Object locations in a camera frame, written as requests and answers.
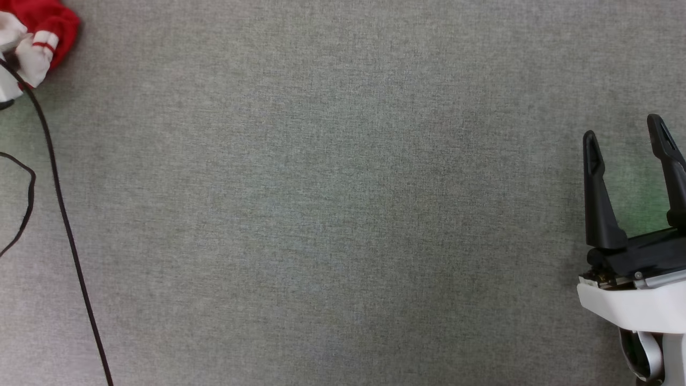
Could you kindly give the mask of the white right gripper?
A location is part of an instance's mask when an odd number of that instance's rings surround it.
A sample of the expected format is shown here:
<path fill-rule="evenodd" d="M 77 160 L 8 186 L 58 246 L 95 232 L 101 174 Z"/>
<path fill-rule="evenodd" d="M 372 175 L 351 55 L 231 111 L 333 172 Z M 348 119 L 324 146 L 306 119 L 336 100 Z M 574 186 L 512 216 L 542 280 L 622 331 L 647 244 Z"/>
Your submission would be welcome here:
<path fill-rule="evenodd" d="M 647 116 L 654 156 L 661 161 L 669 210 L 663 229 L 628 239 L 603 180 L 606 164 L 593 130 L 583 136 L 586 255 L 590 269 L 577 293 L 586 310 L 626 330 L 683 334 L 685 161 L 666 123 Z"/>

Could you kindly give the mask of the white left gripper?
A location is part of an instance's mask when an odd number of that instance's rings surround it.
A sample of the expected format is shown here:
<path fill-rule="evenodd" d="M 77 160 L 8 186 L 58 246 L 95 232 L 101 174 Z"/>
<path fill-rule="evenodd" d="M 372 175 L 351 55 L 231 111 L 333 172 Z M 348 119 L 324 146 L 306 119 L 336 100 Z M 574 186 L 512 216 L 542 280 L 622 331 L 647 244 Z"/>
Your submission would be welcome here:
<path fill-rule="evenodd" d="M 24 91 L 19 86 L 17 79 L 5 68 L 1 68 L 1 107 L 0 110 L 5 110 L 14 105 L 17 98 L 24 94 Z"/>

